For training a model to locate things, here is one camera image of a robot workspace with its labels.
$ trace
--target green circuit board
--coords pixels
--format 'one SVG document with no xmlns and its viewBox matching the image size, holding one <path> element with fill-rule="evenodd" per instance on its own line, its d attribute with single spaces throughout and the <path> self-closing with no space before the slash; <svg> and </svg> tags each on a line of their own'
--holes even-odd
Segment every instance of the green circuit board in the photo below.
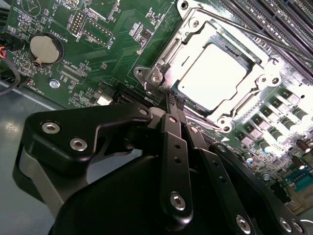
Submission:
<svg viewBox="0 0 313 235">
<path fill-rule="evenodd" d="M 29 88 L 66 108 L 86 107 L 100 83 L 123 84 L 146 95 L 136 65 L 149 67 L 181 22 L 168 0 L 18 0 L 7 32 L 27 42 L 38 33 L 57 37 L 64 47 L 58 63 L 37 67 L 29 47 L 9 53 Z M 49 86 L 58 79 L 59 89 Z"/>
<path fill-rule="evenodd" d="M 227 3 L 232 1 L 236 0 L 226 0 L 223 3 L 218 0 L 202 2 L 213 6 L 221 15 L 242 24 L 242 21 L 225 8 Z M 16 0 L 13 2 L 5 30 L 25 40 L 26 46 L 15 52 L 8 51 L 7 55 L 17 65 L 19 72 L 31 79 L 27 84 L 29 89 L 69 109 L 93 106 L 95 103 L 92 98 L 103 85 L 116 90 L 122 86 L 142 99 L 149 98 L 153 102 L 158 102 L 144 91 L 141 83 L 134 76 L 134 68 L 150 67 L 182 22 L 177 10 L 177 1 Z M 257 11 L 249 4 L 246 3 L 244 8 L 248 12 L 253 12 L 256 19 L 260 18 Z M 29 42 L 32 37 L 42 33 L 53 35 L 62 43 L 64 54 L 57 63 L 43 66 L 36 66 L 33 63 L 34 58 L 30 53 Z M 279 33 L 276 34 L 277 40 L 282 38 Z M 250 38 L 270 57 L 284 60 L 264 42 L 254 37 Z M 233 152 L 239 155 L 250 152 L 254 156 L 254 162 L 249 166 L 261 179 L 264 175 L 269 175 L 269 180 L 264 181 L 268 186 L 277 180 L 284 186 L 290 183 L 288 177 L 297 171 L 291 162 L 291 156 L 299 158 L 304 156 L 304 152 L 295 145 L 295 141 L 297 139 L 308 141 L 313 138 L 312 123 L 303 124 L 292 114 L 297 108 L 302 108 L 309 114 L 313 113 L 310 105 L 313 100 L 312 86 L 288 63 L 284 63 L 281 76 L 282 84 L 277 88 L 265 89 L 260 97 L 255 99 L 250 110 L 234 120 L 234 128 L 230 133 L 210 131 L 193 123 L 207 138 L 223 142 Z M 50 87 L 51 79 L 57 79 L 60 87 L 57 89 Z M 285 90 L 290 90 L 301 97 L 299 105 L 288 107 L 289 118 L 302 128 L 292 134 L 286 133 L 288 136 L 286 144 L 273 143 L 275 152 L 271 154 L 265 153 L 260 148 L 259 140 L 250 146 L 240 142 L 238 135 L 245 132 L 251 117 Z M 287 115 L 279 114 L 279 117 L 284 119 Z M 312 167 L 308 164 L 307 169 L 312 170 Z"/>
</svg>

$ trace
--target cable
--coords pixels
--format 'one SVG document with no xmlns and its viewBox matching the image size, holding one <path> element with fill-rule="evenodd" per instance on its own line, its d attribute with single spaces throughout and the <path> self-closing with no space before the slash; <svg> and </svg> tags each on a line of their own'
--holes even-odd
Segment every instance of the cable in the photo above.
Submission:
<svg viewBox="0 0 313 235">
<path fill-rule="evenodd" d="M 313 221 L 310 221 L 310 220 L 307 220 L 307 219 L 301 219 L 301 222 L 308 222 L 308 223 L 313 224 Z"/>
<path fill-rule="evenodd" d="M 235 27 L 235 28 L 237 28 L 237 29 L 239 29 L 239 30 L 241 30 L 243 32 L 246 32 L 246 33 L 251 34 L 251 35 L 253 35 L 255 37 L 258 37 L 258 38 L 260 38 L 260 39 L 262 39 L 262 40 L 264 40 L 264 41 L 266 41 L 266 42 L 268 42 L 268 43 L 270 43 L 270 44 L 272 44 L 274 46 L 277 46 L 277 47 L 279 47 L 279 48 L 281 48 L 281 49 L 283 49 L 283 50 L 285 50 L 287 52 L 290 52 L 292 54 L 295 54 L 295 55 L 301 57 L 302 59 L 304 59 L 306 61 L 309 61 L 309 62 L 313 63 L 313 58 L 307 57 L 306 55 L 302 54 L 301 52 L 299 52 L 297 49 L 295 49 L 293 47 L 287 46 L 287 45 L 285 45 L 283 43 L 280 43 L 280 42 L 278 42 L 276 40 L 273 40 L 273 39 L 271 39 L 271 38 L 269 38 L 267 36 L 264 36 L 263 34 L 260 34 L 258 32 L 255 32 L 255 31 L 251 30 L 251 29 L 245 28 L 244 26 L 242 26 L 242 25 L 240 25 L 238 23 L 235 23 L 235 22 L 233 22 L 233 21 L 231 21 L 229 19 L 226 19 L 226 18 L 224 18 L 222 16 L 216 15 L 216 14 L 214 14 L 212 12 L 206 11 L 205 13 L 207 15 L 209 15 L 209 16 L 217 19 L 217 20 L 219 20 L 219 21 L 222 21 L 222 22 L 224 22 L 226 24 L 229 24 L 229 25 L 231 25 L 231 26 L 233 26 L 233 27 Z"/>
<path fill-rule="evenodd" d="M 6 88 L 3 91 L 0 91 L 0 95 L 7 94 L 8 92 L 10 92 L 14 88 L 16 88 L 19 85 L 19 83 L 21 82 L 21 75 L 20 75 L 18 69 L 16 68 L 15 64 L 13 63 L 13 61 L 11 61 L 8 57 L 4 57 L 2 60 L 12 70 L 12 72 L 15 75 L 15 79 L 14 79 L 14 82 L 11 84 L 11 86 L 9 86 L 8 88 Z"/>
<path fill-rule="evenodd" d="M 0 57 L 4 59 L 6 57 L 4 47 L 0 47 Z"/>
</svg>

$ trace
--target black dimm slot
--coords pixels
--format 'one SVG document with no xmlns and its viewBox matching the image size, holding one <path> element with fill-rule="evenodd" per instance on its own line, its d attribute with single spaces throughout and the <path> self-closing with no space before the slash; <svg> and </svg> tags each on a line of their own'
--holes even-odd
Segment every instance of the black dimm slot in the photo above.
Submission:
<svg viewBox="0 0 313 235">
<path fill-rule="evenodd" d="M 301 8 L 294 2 L 289 1 L 287 4 L 301 17 L 303 21 L 305 21 L 305 23 L 308 24 L 309 28 L 312 29 L 311 25 L 313 24 L 313 19 L 310 18 L 307 14 L 305 14 L 305 12 L 303 12 Z"/>
<path fill-rule="evenodd" d="M 272 8 L 269 6 L 269 2 L 266 0 L 262 0 L 262 1 L 264 2 L 265 6 L 267 6 L 267 9 L 271 11 Z M 313 30 L 301 19 L 299 15 L 295 13 L 295 11 L 291 9 L 291 7 L 286 5 L 283 0 L 276 0 L 276 4 L 281 10 L 288 13 L 288 16 L 290 17 L 292 23 L 295 24 L 298 30 L 300 30 L 303 34 L 305 34 L 305 36 L 301 34 L 297 34 L 297 32 L 293 30 L 292 25 L 290 25 L 286 21 L 286 19 L 283 19 L 280 16 L 280 14 L 276 14 L 277 19 L 282 24 L 285 24 L 295 37 L 298 37 L 305 45 L 307 45 L 307 48 L 312 48 L 313 47 Z"/>
<path fill-rule="evenodd" d="M 253 29 L 258 33 L 270 36 L 268 32 L 262 31 L 263 27 L 261 24 L 258 25 L 257 22 L 252 21 L 251 18 L 249 18 L 242 10 L 240 10 L 237 5 L 235 5 L 231 0 L 223 0 L 221 1 L 221 3 L 229 12 L 238 17 L 245 24 L 245 26 Z M 303 63 L 299 62 L 298 58 L 295 55 L 289 54 L 286 51 L 277 47 L 274 47 L 274 51 L 277 54 L 280 54 L 282 59 L 284 59 L 286 62 L 289 62 L 305 79 L 313 84 L 312 71 L 309 70 L 307 67 L 304 67 Z"/>
<path fill-rule="evenodd" d="M 313 5 L 309 3 L 307 0 L 297 0 L 301 3 L 311 14 L 313 14 Z"/>
<path fill-rule="evenodd" d="M 269 22 L 269 24 L 272 25 L 272 27 L 278 32 L 281 36 L 284 37 L 284 39 L 289 43 L 291 47 L 298 48 L 298 50 L 302 51 L 304 54 L 306 54 L 308 57 L 313 57 L 313 48 L 307 44 L 301 37 L 299 37 L 298 34 L 296 34 L 297 38 L 301 40 L 305 45 L 308 46 L 308 49 L 306 49 L 295 37 L 290 33 L 293 29 L 290 28 L 290 30 L 287 30 L 282 24 L 280 24 L 273 15 L 275 15 L 275 12 L 272 14 L 268 12 L 258 1 L 256 0 L 249 0 L 247 3 L 253 7 L 256 11 L 259 11 L 261 14 L 263 14 L 264 18 Z"/>
<path fill-rule="evenodd" d="M 307 16 L 303 13 L 296 13 L 291 6 L 289 6 L 287 3 L 284 2 L 284 0 L 276 0 L 277 5 L 284 10 L 285 12 L 288 12 L 290 18 L 299 26 L 301 27 L 301 30 L 310 37 L 310 39 L 313 39 L 313 29 L 311 23 L 307 24 L 303 19 L 306 19 Z"/>
</svg>

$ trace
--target bolt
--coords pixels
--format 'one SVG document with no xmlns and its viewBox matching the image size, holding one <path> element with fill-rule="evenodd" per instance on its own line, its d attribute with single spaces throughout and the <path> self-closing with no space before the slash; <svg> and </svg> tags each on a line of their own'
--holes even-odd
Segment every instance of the bolt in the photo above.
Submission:
<svg viewBox="0 0 313 235">
<path fill-rule="evenodd" d="M 251 233 L 251 227 L 248 224 L 248 222 L 240 215 L 237 216 L 236 222 L 238 227 L 245 233 L 250 234 Z"/>
<path fill-rule="evenodd" d="M 291 232 L 292 232 L 292 229 L 291 229 L 290 225 L 289 225 L 283 218 L 280 218 L 280 219 L 279 219 L 279 222 L 280 222 L 281 226 L 282 226 L 288 233 L 291 233 Z"/>
<path fill-rule="evenodd" d="M 279 78 L 278 77 L 276 77 L 276 78 L 274 78 L 273 80 L 272 80 L 272 83 L 273 84 L 277 84 L 279 82 Z"/>
<path fill-rule="evenodd" d="M 143 70 L 137 70 L 136 73 L 139 77 L 143 76 Z"/>
<path fill-rule="evenodd" d="M 193 18 L 190 19 L 190 21 L 189 21 L 189 27 L 190 27 L 191 29 L 198 29 L 199 26 L 200 26 L 200 22 L 197 20 L 196 17 L 193 17 Z"/>
<path fill-rule="evenodd" d="M 263 180 L 264 181 L 269 181 L 270 180 L 270 175 L 268 175 L 268 174 L 264 175 Z"/>
<path fill-rule="evenodd" d="M 148 115 L 148 112 L 145 111 L 144 109 L 139 109 L 139 112 L 143 115 Z"/>
<path fill-rule="evenodd" d="M 173 207 L 178 211 L 183 211 L 186 208 L 185 200 L 178 193 L 173 193 L 171 195 L 171 203 Z"/>
<path fill-rule="evenodd" d="M 88 147 L 86 141 L 80 138 L 73 138 L 70 142 L 69 145 L 72 149 L 82 152 L 85 151 Z"/>
<path fill-rule="evenodd" d="M 170 117 L 169 119 L 170 119 L 171 122 L 177 122 L 176 119 L 173 118 L 173 117 Z"/>
<path fill-rule="evenodd" d="M 61 130 L 60 126 L 54 122 L 46 122 L 42 124 L 41 127 L 43 131 L 47 134 L 57 134 Z"/>
<path fill-rule="evenodd" d="M 303 233 L 303 228 L 295 220 L 292 220 L 292 224 L 299 232 Z"/>
<path fill-rule="evenodd" d="M 49 82 L 49 85 L 51 88 L 53 89 L 57 89 L 60 87 L 60 82 L 57 80 L 57 79 L 51 79 L 50 82 Z"/>
<path fill-rule="evenodd" d="M 194 132 L 194 133 L 198 133 L 198 129 L 194 126 L 190 127 L 190 129 Z"/>
<path fill-rule="evenodd" d="M 153 82 L 160 82 L 161 78 L 159 76 L 153 76 L 151 80 Z"/>
<path fill-rule="evenodd" d="M 194 23 L 192 24 L 194 28 L 197 28 L 199 26 L 199 21 L 194 21 Z"/>
</svg>

